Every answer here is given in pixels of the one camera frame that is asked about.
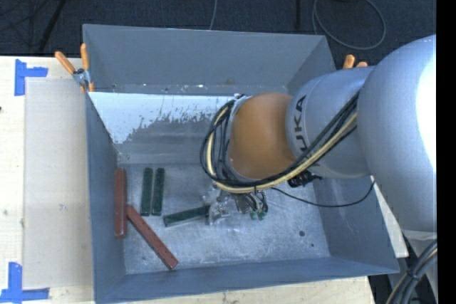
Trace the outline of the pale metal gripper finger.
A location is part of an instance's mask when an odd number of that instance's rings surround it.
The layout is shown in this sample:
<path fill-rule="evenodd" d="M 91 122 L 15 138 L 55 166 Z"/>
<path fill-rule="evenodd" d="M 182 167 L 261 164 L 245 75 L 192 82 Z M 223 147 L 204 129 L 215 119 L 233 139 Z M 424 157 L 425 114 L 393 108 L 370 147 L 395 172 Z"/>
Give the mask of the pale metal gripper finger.
<path fill-rule="evenodd" d="M 220 224 L 223 220 L 230 218 L 232 214 L 226 209 L 210 209 L 208 216 L 208 224 L 213 226 L 215 224 Z"/>
<path fill-rule="evenodd" d="M 212 205 L 214 211 L 226 211 L 229 201 L 229 192 L 222 189 L 216 190 L 215 201 Z"/>

